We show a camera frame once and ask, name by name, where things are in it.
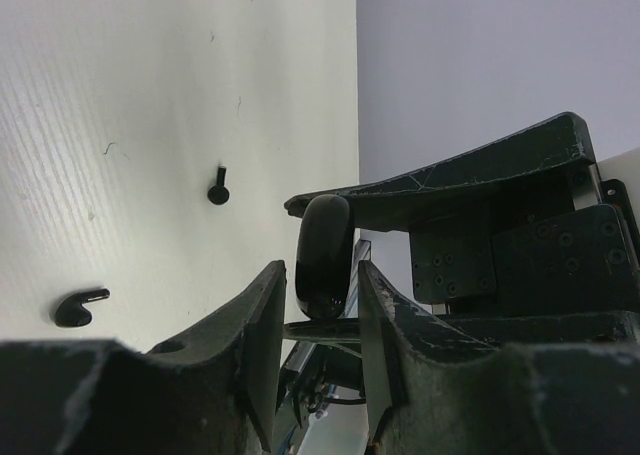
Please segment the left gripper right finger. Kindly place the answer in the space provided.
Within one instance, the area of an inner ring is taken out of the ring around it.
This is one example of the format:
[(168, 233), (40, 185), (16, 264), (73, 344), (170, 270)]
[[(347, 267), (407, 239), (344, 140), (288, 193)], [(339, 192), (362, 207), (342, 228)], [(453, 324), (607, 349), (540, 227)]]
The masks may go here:
[(635, 343), (492, 346), (359, 265), (369, 441), (378, 454), (635, 454)]

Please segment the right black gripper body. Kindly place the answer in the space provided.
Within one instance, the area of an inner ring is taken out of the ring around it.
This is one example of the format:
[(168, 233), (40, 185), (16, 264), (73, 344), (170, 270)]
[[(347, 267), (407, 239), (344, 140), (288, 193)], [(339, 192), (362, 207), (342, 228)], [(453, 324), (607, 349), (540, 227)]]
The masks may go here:
[(413, 198), (413, 295), (449, 321), (565, 322), (639, 337), (639, 267), (596, 166)]

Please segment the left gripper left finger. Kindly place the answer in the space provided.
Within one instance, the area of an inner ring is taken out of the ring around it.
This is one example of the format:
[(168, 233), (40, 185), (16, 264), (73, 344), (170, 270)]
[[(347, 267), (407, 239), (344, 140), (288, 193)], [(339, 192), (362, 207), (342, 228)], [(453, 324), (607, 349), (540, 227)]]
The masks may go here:
[(286, 268), (139, 353), (113, 340), (1, 346), (5, 454), (262, 454), (273, 448)]

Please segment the black earbud charging case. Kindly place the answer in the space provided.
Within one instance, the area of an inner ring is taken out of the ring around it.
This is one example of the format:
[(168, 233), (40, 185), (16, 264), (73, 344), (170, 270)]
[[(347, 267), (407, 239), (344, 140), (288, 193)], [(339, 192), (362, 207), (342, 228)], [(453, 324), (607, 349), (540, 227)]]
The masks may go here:
[(307, 317), (330, 320), (343, 314), (354, 231), (354, 215), (346, 199), (320, 195), (306, 207), (297, 244), (295, 293)]

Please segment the black earbud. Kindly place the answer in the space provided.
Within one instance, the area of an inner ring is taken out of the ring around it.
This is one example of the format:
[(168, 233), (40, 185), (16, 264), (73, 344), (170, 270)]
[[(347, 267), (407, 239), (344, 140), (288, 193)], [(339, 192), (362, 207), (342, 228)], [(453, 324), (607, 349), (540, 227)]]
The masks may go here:
[(106, 300), (111, 292), (107, 288), (94, 288), (66, 296), (54, 309), (52, 321), (59, 328), (81, 328), (93, 320), (87, 304)]
[(207, 198), (213, 205), (224, 205), (229, 201), (230, 192), (225, 185), (227, 168), (219, 165), (213, 185), (207, 191)]

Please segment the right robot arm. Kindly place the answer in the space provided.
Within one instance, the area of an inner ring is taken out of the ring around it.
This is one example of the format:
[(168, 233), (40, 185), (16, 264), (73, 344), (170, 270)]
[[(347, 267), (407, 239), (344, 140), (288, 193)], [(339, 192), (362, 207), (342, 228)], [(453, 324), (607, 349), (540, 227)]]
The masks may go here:
[(382, 181), (300, 194), (301, 311), (347, 310), (353, 234), (409, 237), (413, 299), (491, 345), (637, 340), (639, 153), (598, 160), (563, 112)]

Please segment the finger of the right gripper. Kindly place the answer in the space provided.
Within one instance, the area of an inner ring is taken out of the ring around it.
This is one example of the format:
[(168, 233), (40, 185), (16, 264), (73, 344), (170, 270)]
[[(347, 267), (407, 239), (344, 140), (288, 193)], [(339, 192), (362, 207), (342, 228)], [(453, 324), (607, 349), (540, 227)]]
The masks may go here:
[(497, 141), (386, 180), (295, 195), (284, 203), (303, 216), (316, 197), (337, 195), (349, 202), (355, 226), (406, 231), (425, 215), (440, 215), (498, 193), (512, 182), (566, 174), (595, 162), (586, 121), (563, 112)]
[(361, 340), (357, 319), (288, 323), (284, 325), (283, 338), (325, 345), (359, 344)]

